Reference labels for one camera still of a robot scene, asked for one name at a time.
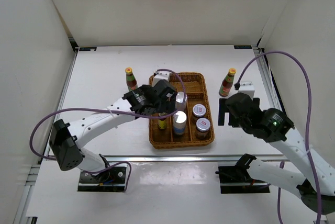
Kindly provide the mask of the brown jar white lid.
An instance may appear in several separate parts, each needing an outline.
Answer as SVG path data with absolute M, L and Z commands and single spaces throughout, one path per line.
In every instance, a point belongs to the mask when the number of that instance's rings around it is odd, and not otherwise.
M 196 137 L 205 139 L 210 131 L 211 123 L 207 118 L 199 118 L 196 122 Z
M 196 104 L 192 108 L 192 122 L 196 123 L 198 119 L 204 118 L 207 113 L 207 109 L 203 104 Z

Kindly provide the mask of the silver lid blue can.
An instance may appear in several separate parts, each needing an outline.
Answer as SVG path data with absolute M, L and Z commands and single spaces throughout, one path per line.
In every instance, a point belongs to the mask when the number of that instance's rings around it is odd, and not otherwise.
M 177 111 L 172 117 L 173 132 L 175 135 L 184 134 L 187 123 L 187 115 L 183 111 Z

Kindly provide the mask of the small brown cork bottle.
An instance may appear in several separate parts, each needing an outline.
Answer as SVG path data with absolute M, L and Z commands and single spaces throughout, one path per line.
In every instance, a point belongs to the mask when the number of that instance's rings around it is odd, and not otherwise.
M 162 117 L 162 116 L 165 116 L 165 115 L 167 115 L 167 113 L 159 113 L 159 117 Z M 165 130 L 166 126 L 167 126 L 166 118 L 158 120 L 158 128 L 160 130 Z

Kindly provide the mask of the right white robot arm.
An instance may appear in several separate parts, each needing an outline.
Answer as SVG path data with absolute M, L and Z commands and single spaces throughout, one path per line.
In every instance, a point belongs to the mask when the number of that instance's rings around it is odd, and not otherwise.
M 312 211 L 328 215 L 334 212 L 334 168 L 305 140 L 294 123 L 280 110 L 261 110 L 258 98 L 236 93 L 219 100 L 219 120 L 229 113 L 228 125 L 263 140 L 279 150 L 299 170 L 297 173 L 266 164 L 244 154 L 234 165 L 240 182 L 261 180 L 280 187 L 299 199 Z

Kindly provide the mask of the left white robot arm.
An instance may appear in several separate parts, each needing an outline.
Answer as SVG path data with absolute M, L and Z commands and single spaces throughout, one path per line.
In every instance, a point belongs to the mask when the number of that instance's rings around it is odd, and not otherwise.
M 176 95 L 177 91 L 169 81 L 160 80 L 155 86 L 142 85 L 127 92 L 107 109 L 80 120 L 68 123 L 57 120 L 53 124 L 49 145 L 60 170 L 78 168 L 91 173 L 98 182 L 108 180 L 110 170 L 106 159 L 85 149 L 85 145 L 101 134 L 139 117 L 171 114 L 175 109 Z

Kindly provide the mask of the red label sauce bottle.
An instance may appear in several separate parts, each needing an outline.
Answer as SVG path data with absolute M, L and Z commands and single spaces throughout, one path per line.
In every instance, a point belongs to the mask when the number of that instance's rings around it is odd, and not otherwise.
M 233 86 L 234 77 L 236 74 L 236 69 L 230 68 L 226 77 L 223 79 L 222 84 L 219 89 L 219 95 L 226 97 L 229 95 L 229 92 Z

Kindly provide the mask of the green label sauce bottle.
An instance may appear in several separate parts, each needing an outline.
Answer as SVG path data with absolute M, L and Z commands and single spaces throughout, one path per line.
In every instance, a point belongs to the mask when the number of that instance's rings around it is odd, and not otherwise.
M 126 84 L 129 91 L 136 90 L 138 88 L 137 80 L 133 74 L 132 68 L 127 67 L 125 68 L 126 74 Z

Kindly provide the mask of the woven wicker divided basket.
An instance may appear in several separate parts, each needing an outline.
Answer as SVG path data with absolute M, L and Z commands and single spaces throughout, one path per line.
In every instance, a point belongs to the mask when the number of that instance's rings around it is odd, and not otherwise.
M 187 121 L 184 133 L 179 136 L 173 130 L 173 117 L 165 119 L 166 128 L 159 128 L 158 119 L 149 120 L 149 141 L 156 149 L 173 149 L 185 147 L 201 147 L 209 145 L 214 140 L 214 126 L 211 118 L 209 100 L 205 78 L 196 72 L 182 72 L 178 74 L 184 82 L 187 94 L 186 115 Z M 210 128 L 204 137 L 197 137 L 196 124 L 192 121 L 192 109 L 196 104 L 206 108 L 204 117 L 209 120 Z

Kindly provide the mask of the right blue table label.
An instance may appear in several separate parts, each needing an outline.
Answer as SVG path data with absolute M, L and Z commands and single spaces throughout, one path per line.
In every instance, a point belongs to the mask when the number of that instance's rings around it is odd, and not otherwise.
M 237 50 L 253 49 L 253 47 L 251 45 L 234 45 L 233 47 L 234 47 L 234 49 L 237 49 Z

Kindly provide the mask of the blue table label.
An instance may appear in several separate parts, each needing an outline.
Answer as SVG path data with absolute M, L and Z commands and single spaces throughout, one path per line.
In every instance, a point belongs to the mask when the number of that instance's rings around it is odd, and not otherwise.
M 234 49 L 237 49 L 237 50 L 253 49 L 253 47 L 251 45 L 234 45 L 233 47 L 234 47 Z
M 84 51 L 84 52 L 90 52 L 90 51 L 96 51 L 97 48 L 96 47 L 80 47 L 79 51 Z

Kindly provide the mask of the left blue table label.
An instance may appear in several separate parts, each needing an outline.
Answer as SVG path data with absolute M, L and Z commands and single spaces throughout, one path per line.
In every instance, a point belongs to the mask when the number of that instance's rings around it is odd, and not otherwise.
M 79 51 L 84 51 L 84 52 L 90 52 L 90 51 L 96 51 L 97 48 L 96 47 L 80 47 Z

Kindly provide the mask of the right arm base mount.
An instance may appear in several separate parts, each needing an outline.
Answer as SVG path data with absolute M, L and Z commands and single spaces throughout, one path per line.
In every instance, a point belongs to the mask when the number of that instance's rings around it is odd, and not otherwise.
M 256 157 L 244 154 L 235 165 L 218 166 L 215 172 L 219 176 L 221 194 L 264 194 L 270 193 L 267 182 L 253 179 L 247 169 Z

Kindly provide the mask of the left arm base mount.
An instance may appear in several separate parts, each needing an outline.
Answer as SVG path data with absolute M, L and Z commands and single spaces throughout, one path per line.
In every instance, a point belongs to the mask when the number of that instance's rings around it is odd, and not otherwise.
M 132 166 L 127 161 L 110 164 L 107 171 L 99 174 L 82 171 L 77 191 L 124 193 L 128 188 L 131 172 Z

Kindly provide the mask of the front aluminium rail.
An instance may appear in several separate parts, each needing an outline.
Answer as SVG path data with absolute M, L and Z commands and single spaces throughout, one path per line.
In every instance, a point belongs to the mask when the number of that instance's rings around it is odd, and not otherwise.
M 161 155 L 161 156 L 155 156 L 155 155 L 106 155 L 105 156 L 107 161 L 109 162 L 121 162 L 121 161 L 127 161 L 127 162 L 233 162 L 238 161 L 242 154 L 237 155 L 206 155 L 206 156 L 200 156 L 200 155 L 192 155 L 192 156 L 185 156 L 185 155 L 173 155 L 173 156 L 167 156 L 167 155 Z

